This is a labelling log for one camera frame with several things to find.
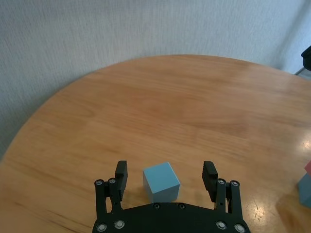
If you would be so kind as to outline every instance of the wood grain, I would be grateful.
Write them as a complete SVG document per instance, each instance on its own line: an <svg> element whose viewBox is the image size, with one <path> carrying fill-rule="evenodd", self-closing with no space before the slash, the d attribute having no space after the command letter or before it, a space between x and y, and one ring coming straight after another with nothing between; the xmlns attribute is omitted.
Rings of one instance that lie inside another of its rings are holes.
<svg viewBox="0 0 311 233"><path fill-rule="evenodd" d="M149 57L86 75L23 126L0 165L0 232L89 233L95 179L127 160L122 205L148 203L142 170L169 161L178 201L212 207L204 160L241 183L253 233L310 232L297 182L311 159L311 83L249 62Z"/></svg>

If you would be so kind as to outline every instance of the pink block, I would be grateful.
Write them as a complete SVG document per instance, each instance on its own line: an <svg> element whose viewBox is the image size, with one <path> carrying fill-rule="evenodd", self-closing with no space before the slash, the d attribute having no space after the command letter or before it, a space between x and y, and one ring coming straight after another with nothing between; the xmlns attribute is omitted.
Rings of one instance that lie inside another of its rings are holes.
<svg viewBox="0 0 311 233"><path fill-rule="evenodd" d="M311 161L306 165L305 170L311 176Z"/></svg>

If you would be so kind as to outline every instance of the textured wall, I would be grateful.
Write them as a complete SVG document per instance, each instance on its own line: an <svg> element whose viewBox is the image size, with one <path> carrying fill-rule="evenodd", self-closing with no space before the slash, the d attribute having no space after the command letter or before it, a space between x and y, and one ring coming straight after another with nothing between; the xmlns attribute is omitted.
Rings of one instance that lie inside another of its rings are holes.
<svg viewBox="0 0 311 233"><path fill-rule="evenodd" d="M0 0L0 155L57 90L120 61L207 54L295 72L310 11L309 0Z"/></svg>

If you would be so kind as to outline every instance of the screw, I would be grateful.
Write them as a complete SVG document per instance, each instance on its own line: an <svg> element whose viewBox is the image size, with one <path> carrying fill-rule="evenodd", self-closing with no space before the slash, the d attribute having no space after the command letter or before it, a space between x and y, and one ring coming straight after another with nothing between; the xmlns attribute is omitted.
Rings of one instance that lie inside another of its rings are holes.
<svg viewBox="0 0 311 233"><path fill-rule="evenodd" d="M101 185L103 183L103 181L102 180L97 180L97 181L95 181L95 183L96 183L96 185Z"/></svg>
<svg viewBox="0 0 311 233"><path fill-rule="evenodd" d="M115 222L115 228L117 228L117 229L121 229L124 226L125 226L125 222L122 221L122 220L118 220L118 221Z"/></svg>
<svg viewBox="0 0 311 233"><path fill-rule="evenodd" d="M155 203L155 204L154 204L154 208L155 208L155 209L159 209L159 208L160 208L160 205L159 205L158 203Z"/></svg>
<svg viewBox="0 0 311 233"><path fill-rule="evenodd" d="M178 207L179 207L179 209L185 209L186 207L185 207L185 205L183 204L183 203L180 203L179 205L178 205Z"/></svg>
<svg viewBox="0 0 311 233"><path fill-rule="evenodd" d="M216 222L216 225L217 225L217 227L218 227L219 229L221 229L221 230L224 230L224 229L227 228L227 226L225 225L225 223L224 223L224 222L221 222L221 221Z"/></svg>
<svg viewBox="0 0 311 233"><path fill-rule="evenodd" d="M98 232L104 232L106 229L107 229L107 225L104 224L104 223L99 224L99 225L97 226L97 231L98 231Z"/></svg>
<svg viewBox="0 0 311 233"><path fill-rule="evenodd" d="M244 226L242 226L241 224L236 224L236 225L234 225L234 228L235 228L238 232L240 232L240 233L246 232Z"/></svg>

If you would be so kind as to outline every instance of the blue block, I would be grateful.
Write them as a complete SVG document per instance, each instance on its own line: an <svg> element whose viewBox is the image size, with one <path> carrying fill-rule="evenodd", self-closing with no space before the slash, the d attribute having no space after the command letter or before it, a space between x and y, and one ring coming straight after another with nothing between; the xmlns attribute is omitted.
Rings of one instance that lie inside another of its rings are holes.
<svg viewBox="0 0 311 233"><path fill-rule="evenodd" d="M143 185L150 202L171 202L178 198L180 182L169 162L143 170Z"/></svg>
<svg viewBox="0 0 311 233"><path fill-rule="evenodd" d="M311 176L308 173L299 181L298 187L301 204L311 208Z"/></svg>

